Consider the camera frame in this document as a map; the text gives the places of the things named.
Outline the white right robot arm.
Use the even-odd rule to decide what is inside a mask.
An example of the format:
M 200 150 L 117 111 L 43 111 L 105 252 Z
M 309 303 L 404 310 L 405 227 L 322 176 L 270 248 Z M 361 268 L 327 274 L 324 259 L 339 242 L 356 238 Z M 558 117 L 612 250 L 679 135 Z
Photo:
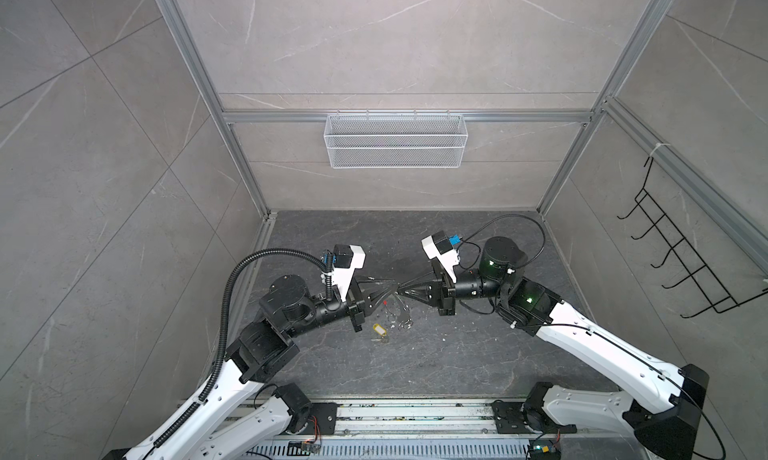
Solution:
M 579 428 L 631 434 L 662 459 L 691 459 L 709 382 L 688 364 L 678 367 L 622 340 L 551 289 L 524 275 L 529 257 L 510 238 L 494 236 L 478 265 L 458 269 L 458 237 L 424 238 L 433 277 L 405 283 L 401 296 L 452 315 L 457 304 L 485 299 L 513 329 L 569 352 L 617 385 L 614 392 L 573 390 L 538 382 L 520 408 L 526 426 L 544 434 Z

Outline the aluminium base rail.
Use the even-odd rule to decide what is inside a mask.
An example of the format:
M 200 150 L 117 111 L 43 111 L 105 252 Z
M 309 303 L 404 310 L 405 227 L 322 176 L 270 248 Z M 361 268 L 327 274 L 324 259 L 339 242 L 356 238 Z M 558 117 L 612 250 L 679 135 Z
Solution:
M 301 431 L 279 431 L 262 405 L 242 405 L 193 459 L 558 459 L 567 436 L 529 426 L 522 401 L 502 398 L 322 399 Z

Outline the yellow capped key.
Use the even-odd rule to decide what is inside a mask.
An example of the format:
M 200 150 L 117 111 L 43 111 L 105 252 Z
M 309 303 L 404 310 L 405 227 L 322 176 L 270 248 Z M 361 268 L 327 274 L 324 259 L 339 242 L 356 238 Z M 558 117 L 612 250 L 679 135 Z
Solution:
M 374 341 L 387 343 L 389 341 L 388 331 L 380 324 L 373 325 L 373 331 L 375 332 Z

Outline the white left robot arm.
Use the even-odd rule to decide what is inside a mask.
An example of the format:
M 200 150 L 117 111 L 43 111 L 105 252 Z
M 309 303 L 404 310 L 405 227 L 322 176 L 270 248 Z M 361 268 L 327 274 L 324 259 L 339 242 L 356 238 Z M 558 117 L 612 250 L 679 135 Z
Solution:
M 320 428 L 312 403 L 294 383 L 272 380 L 299 352 L 295 337 L 349 317 L 360 328 L 366 316 L 396 291 L 390 280 L 351 279 L 348 297 L 310 295 L 298 275 L 277 278 L 260 301 L 257 317 L 225 349 L 204 384 L 155 432 L 109 459 L 237 459 L 258 443 L 285 432 Z

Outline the aluminium frame profiles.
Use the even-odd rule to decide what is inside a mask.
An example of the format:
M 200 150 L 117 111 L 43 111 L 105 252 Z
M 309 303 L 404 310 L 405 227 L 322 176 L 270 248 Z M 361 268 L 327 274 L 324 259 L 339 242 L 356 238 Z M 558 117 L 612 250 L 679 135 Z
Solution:
M 767 402 L 767 0 L 157 0 L 275 246 L 513 238 L 729 427 Z

